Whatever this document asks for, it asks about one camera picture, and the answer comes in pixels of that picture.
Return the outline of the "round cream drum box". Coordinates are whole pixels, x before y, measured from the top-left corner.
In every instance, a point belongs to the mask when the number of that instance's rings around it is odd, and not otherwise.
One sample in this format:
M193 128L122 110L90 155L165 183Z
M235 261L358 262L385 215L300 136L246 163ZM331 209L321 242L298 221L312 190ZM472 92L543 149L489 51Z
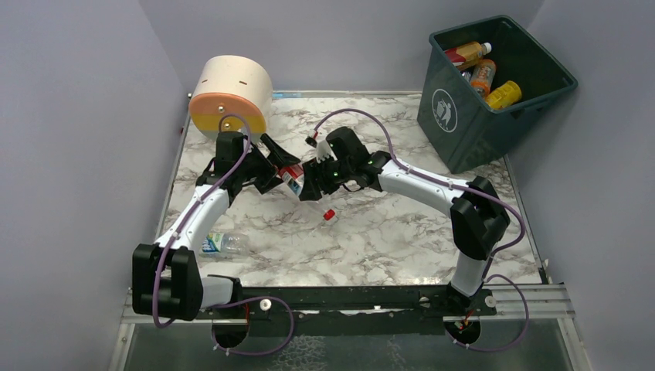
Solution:
M188 104L188 112L200 133L216 140L219 130L241 131L243 123L227 118L236 114L247 120L253 139L267 132L273 101L273 84L258 62L244 56L215 56L204 65Z

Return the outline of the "small blue label bottle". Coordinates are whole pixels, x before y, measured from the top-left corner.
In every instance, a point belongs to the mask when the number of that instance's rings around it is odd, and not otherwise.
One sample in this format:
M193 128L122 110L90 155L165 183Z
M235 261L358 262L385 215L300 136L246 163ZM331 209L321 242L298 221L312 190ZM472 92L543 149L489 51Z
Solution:
M209 233L200 254L209 257L245 257L250 251L249 237L242 233Z

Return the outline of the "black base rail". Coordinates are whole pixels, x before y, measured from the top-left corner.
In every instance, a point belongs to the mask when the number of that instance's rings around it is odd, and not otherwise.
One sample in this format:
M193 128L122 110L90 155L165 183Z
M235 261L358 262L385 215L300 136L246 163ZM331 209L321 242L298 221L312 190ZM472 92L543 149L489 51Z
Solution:
M448 324L574 318L561 284L489 284L465 308L449 302L443 285L245 287L248 305L202 309L187 323L251 336L443 335Z

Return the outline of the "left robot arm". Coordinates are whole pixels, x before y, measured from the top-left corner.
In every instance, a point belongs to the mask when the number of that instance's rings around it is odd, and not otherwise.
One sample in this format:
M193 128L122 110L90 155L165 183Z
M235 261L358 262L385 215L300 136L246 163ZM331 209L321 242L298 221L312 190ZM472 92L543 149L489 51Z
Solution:
M191 321L205 308L227 305L238 298L235 277L200 274L196 257L217 220L246 186L261 194L282 184L278 172L300 164L269 135L260 140L263 154L249 137L219 133L216 153L197 178L189 204L153 243L139 244L132 255L132 308L155 320Z

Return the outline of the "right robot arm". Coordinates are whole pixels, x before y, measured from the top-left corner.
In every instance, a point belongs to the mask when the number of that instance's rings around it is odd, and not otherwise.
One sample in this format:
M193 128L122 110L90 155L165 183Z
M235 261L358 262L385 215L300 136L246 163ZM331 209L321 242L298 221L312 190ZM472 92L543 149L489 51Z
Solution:
M497 193L487 179L449 179L412 168L390 151L371 153L346 127L332 131L323 141L309 136L306 142L315 154L302 164L301 201L319 201L356 182L362 189L395 193L441 212L451 220L459 251L449 289L463 300L478 294L491 250L510 222L504 207L494 202Z

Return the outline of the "dark green plastic bin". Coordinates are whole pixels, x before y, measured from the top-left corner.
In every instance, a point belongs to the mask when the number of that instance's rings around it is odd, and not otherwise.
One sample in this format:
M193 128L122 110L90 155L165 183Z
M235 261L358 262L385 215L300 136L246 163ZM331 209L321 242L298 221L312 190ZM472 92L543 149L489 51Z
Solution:
M434 32L429 42L417 121L452 173L506 155L579 85L507 15Z

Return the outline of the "red gold drink can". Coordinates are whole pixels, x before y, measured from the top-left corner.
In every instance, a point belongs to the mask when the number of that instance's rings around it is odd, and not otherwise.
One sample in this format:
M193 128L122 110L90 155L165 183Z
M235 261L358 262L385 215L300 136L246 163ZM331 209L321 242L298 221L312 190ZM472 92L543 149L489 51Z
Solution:
M459 71L463 71L479 63L492 49L490 43L471 42L448 49L445 54Z

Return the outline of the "yellow drink bottle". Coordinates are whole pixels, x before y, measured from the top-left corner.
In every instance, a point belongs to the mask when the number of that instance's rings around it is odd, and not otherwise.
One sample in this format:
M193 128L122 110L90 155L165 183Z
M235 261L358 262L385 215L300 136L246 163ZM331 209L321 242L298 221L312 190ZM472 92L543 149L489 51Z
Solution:
M517 103L521 98L522 91L519 85L512 80L508 80L491 91L485 98L485 103L493 110L502 110Z

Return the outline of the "orange drink bottle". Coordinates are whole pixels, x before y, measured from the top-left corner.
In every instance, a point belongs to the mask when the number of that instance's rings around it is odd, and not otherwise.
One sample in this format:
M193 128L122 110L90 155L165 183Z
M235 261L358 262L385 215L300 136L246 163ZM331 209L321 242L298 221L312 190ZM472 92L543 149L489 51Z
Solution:
M496 63L489 59L483 59L475 66L470 85L480 97L486 98L489 95L496 71Z

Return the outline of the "small red label bottle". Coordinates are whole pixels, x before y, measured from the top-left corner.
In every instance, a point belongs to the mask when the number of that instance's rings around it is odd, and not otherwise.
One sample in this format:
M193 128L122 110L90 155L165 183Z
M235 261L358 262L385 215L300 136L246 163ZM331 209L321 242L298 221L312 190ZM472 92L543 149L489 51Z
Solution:
M301 165L291 165L278 171L278 176L282 178L290 191L299 199L304 185L304 170ZM328 205L326 199L301 201L301 204L311 208L316 214L319 214L325 221L332 220L336 213Z

